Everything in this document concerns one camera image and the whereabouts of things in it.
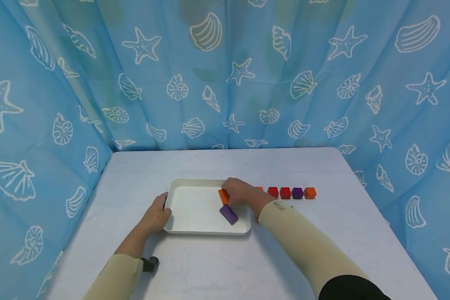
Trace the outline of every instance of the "blue curtain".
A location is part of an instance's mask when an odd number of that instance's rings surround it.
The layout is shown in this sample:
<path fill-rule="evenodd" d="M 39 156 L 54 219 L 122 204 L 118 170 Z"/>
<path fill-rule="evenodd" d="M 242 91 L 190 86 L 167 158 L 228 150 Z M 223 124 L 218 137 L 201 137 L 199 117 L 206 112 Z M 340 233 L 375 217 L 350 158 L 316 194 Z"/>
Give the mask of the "blue curtain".
<path fill-rule="evenodd" d="M 0 1 L 0 299 L 112 151 L 335 146 L 450 299 L 450 0 Z"/>

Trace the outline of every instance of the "tabletop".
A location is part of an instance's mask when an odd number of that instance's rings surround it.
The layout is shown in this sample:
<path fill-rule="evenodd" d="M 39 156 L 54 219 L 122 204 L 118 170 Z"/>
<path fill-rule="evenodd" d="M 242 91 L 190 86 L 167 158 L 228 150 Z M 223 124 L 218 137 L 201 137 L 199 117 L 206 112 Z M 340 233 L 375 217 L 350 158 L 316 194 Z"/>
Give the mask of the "tabletop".
<path fill-rule="evenodd" d="M 315 187 L 287 200 L 327 234 L 393 300 L 436 300 L 339 151 L 332 147 L 116 152 L 65 250 L 49 299 L 81 299 L 155 196 L 176 178 L 238 177 L 254 186 Z M 145 246 L 156 274 L 144 273 L 141 299 L 314 299 L 306 279 L 272 235 L 252 222 L 244 236 L 161 232 Z"/>

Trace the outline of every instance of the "purple block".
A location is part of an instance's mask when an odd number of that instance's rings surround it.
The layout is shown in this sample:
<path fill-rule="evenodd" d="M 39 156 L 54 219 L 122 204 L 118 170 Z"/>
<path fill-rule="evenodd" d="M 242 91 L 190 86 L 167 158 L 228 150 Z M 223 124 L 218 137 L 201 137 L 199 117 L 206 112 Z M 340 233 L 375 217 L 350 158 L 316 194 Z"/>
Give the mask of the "purple block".
<path fill-rule="evenodd" d="M 292 189 L 292 198 L 293 199 L 301 199 L 303 197 L 303 190 L 301 187 L 294 187 Z"/>
<path fill-rule="evenodd" d="M 238 221 L 237 215 L 233 212 L 228 205 L 224 205 L 220 208 L 220 213 L 225 217 L 225 219 L 231 224 L 235 224 Z"/>

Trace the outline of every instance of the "person's left hand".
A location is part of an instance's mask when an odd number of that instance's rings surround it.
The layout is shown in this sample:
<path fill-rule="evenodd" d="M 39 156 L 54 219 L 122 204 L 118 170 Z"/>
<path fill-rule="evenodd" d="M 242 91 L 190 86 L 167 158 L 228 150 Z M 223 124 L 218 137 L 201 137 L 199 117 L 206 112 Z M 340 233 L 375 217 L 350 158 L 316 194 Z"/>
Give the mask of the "person's left hand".
<path fill-rule="evenodd" d="M 137 227 L 147 235 L 157 233 L 162 230 L 168 222 L 172 214 L 170 208 L 164 209 L 164 203 L 166 200 L 167 192 L 156 197 L 152 205 L 147 209 L 142 220 L 138 223 Z"/>

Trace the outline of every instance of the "black sleeve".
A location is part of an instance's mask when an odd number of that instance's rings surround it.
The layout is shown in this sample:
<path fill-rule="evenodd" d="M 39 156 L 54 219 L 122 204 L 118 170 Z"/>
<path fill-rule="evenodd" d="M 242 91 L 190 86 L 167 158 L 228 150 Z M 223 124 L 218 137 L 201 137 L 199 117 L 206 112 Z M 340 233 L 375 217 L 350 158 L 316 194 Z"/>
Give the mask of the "black sleeve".
<path fill-rule="evenodd" d="M 373 283 L 355 275 L 332 278 L 320 291 L 319 300 L 390 300 Z"/>

